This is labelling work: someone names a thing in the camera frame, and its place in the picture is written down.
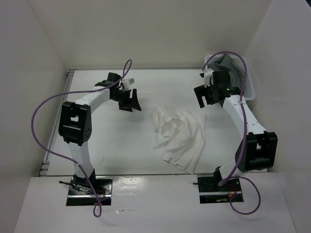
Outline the white pleated skirt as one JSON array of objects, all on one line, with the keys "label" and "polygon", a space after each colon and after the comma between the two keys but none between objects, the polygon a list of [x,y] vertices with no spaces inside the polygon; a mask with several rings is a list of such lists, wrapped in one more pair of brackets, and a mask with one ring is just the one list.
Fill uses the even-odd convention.
[{"label": "white pleated skirt", "polygon": [[152,115],[154,152],[163,161],[193,174],[206,145],[205,114],[163,106]]}]

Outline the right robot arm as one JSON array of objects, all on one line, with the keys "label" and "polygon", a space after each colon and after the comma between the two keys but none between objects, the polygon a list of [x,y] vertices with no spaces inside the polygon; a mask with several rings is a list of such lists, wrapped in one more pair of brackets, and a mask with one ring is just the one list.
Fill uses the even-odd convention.
[{"label": "right robot arm", "polygon": [[209,70],[200,73],[204,84],[194,88],[199,106],[218,104],[230,115],[240,135],[241,142],[234,159],[219,166],[213,173],[213,186],[219,191],[230,185],[230,180],[253,170],[273,167],[278,137],[267,131],[248,107],[242,89],[233,86],[228,71]]}]

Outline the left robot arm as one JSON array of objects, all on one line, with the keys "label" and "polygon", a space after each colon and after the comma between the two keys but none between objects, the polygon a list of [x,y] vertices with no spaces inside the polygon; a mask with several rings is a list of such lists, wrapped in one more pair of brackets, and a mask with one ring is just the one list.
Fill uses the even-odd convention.
[{"label": "left robot arm", "polygon": [[137,90],[130,84],[112,86],[111,82],[97,83],[92,92],[82,98],[62,105],[58,133],[66,142],[74,160],[74,183],[86,194],[96,190],[95,168],[91,164],[88,140],[92,134],[92,113],[109,100],[116,101],[119,109],[132,112],[141,111]]}]

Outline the grey skirt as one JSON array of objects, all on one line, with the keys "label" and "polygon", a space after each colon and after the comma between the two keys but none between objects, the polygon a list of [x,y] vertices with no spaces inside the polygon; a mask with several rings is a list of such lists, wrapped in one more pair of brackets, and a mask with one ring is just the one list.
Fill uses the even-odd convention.
[{"label": "grey skirt", "polygon": [[215,61],[210,62],[207,66],[213,71],[228,71],[230,75],[231,86],[238,88],[242,87],[244,71],[228,54],[222,55]]}]

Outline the white plastic basket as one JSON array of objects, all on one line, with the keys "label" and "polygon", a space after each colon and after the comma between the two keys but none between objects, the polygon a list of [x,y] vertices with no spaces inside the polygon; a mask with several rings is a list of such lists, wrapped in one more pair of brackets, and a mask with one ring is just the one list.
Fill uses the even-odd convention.
[{"label": "white plastic basket", "polygon": [[[205,56],[204,62],[208,61],[208,64],[209,64],[211,62],[216,61],[222,55],[224,55],[224,53],[217,54],[215,56],[213,56],[212,54],[208,54]],[[244,73],[244,65],[243,65],[242,60],[234,54],[229,53],[228,55],[235,61],[235,63],[239,67],[239,69]],[[255,88],[254,88],[252,76],[250,73],[250,69],[249,69],[249,66],[247,64],[246,59],[244,57],[242,57],[242,59],[245,61],[246,68],[247,68],[247,80],[245,82],[245,89],[244,89],[243,96],[244,96],[246,101],[254,100],[256,98],[256,93],[255,93]]]}]

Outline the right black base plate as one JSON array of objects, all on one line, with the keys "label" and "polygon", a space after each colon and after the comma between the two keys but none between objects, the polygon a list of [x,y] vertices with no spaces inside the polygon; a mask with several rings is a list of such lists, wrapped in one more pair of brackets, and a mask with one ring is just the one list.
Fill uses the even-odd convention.
[{"label": "right black base plate", "polygon": [[229,203],[232,197],[232,202],[244,202],[239,179],[230,180],[220,187],[212,175],[198,175],[193,185],[198,188],[201,204]]}]

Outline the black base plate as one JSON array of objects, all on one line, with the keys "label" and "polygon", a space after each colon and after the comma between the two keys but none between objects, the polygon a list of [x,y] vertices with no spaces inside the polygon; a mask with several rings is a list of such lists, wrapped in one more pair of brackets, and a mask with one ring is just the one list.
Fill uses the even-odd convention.
[{"label": "black base plate", "polygon": [[229,203],[232,197],[232,202],[244,202],[239,179],[230,180],[220,187],[212,175],[198,175],[193,185],[198,188],[201,204]]},{"label": "black base plate", "polygon": [[[112,179],[98,179],[96,182],[94,188],[101,201],[101,205],[111,205]],[[96,205],[96,197],[88,185],[75,184],[72,178],[68,186],[66,206]]]}]

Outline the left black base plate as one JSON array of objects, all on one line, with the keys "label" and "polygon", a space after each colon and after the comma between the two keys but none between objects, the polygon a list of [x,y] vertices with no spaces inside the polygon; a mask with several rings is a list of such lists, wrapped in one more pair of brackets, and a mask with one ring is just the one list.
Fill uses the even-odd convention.
[{"label": "left black base plate", "polygon": [[[101,205],[111,205],[112,179],[98,179],[96,182],[94,188],[101,201]],[[96,197],[88,185],[75,184],[72,178],[68,186],[66,206],[96,205]]]}]

